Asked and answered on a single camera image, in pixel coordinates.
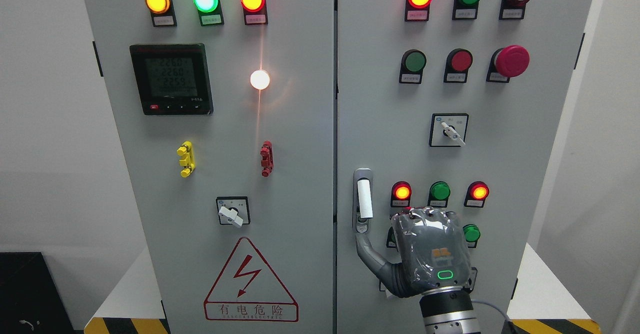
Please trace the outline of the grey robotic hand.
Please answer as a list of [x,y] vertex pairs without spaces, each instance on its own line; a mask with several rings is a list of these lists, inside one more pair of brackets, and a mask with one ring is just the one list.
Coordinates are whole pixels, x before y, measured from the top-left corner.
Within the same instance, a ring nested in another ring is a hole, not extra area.
[[400,263],[391,263],[374,250],[367,220],[354,215],[357,254],[392,295],[409,298],[467,284],[472,275],[471,257],[454,211],[406,207],[393,214],[390,221]]

